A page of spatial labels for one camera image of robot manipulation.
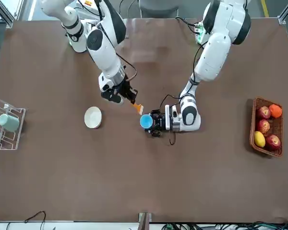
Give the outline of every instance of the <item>wicker basket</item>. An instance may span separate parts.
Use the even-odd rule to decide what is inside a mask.
[[[274,102],[271,102],[271,101],[267,101],[261,97],[256,97],[254,99],[253,109],[252,109],[252,124],[251,124],[251,133],[250,133],[250,144],[257,151],[263,152],[265,154],[268,154],[268,155],[271,155],[274,157],[281,157],[283,155],[283,146],[281,146],[278,150],[269,151],[265,147],[260,148],[260,147],[256,146],[254,143],[255,126],[256,126],[256,123],[258,121],[258,120],[256,120],[256,110],[261,108],[262,106],[269,107],[272,104],[276,104],[282,108],[281,105],[274,103]],[[270,129],[265,134],[265,136],[269,136],[271,134],[274,134],[280,139],[281,145],[283,145],[283,114],[281,115],[281,117],[276,118],[276,119],[272,118],[272,117],[269,118],[268,122],[270,124]]]

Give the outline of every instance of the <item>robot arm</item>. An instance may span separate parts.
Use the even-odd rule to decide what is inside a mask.
[[[135,103],[137,90],[130,86],[115,47],[126,36],[126,26],[108,0],[95,0],[105,14],[87,37],[87,50],[102,73],[98,77],[101,96],[111,102],[122,104],[123,98]]]
[[[165,106],[165,113],[153,110],[153,125],[146,129],[153,136],[165,130],[194,131],[201,124],[195,100],[195,91],[201,81],[212,81],[219,74],[231,44],[239,45],[247,37],[251,20],[244,0],[213,0],[204,12],[202,30],[209,34],[204,50],[179,96],[179,114],[176,106]]]
[[[74,0],[42,0],[41,9],[44,14],[55,17],[62,22],[66,29],[70,45],[82,53],[86,51],[86,37],[84,22],[81,22],[76,10],[70,6]]]

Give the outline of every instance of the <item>table surface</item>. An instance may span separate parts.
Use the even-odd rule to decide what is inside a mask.
[[[175,19],[134,19],[117,49],[138,69],[132,86],[144,112],[177,95],[197,49]],[[133,71],[127,67],[131,76]],[[28,108],[16,151],[0,151],[0,220],[277,222],[288,219],[288,37],[277,19],[253,19],[217,80],[196,92],[201,128],[151,138],[126,102],[100,97],[100,71],[68,45],[60,22],[15,22],[0,53],[0,98]],[[284,109],[284,155],[249,144],[252,100]],[[86,128],[90,106],[102,125]]]

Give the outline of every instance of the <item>yellow fruit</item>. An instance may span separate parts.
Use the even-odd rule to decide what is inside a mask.
[[[254,142],[258,147],[263,148],[265,146],[264,135],[261,132],[256,131],[254,135]]]

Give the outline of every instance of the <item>red apple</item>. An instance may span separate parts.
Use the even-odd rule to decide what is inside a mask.
[[[277,150],[279,149],[281,143],[277,136],[270,135],[267,138],[265,138],[266,146],[271,150]]]
[[[260,120],[257,123],[257,130],[262,134],[265,134],[270,129],[270,124],[267,120]]]
[[[257,111],[257,117],[261,119],[269,119],[271,116],[271,111],[267,106],[263,106]]]

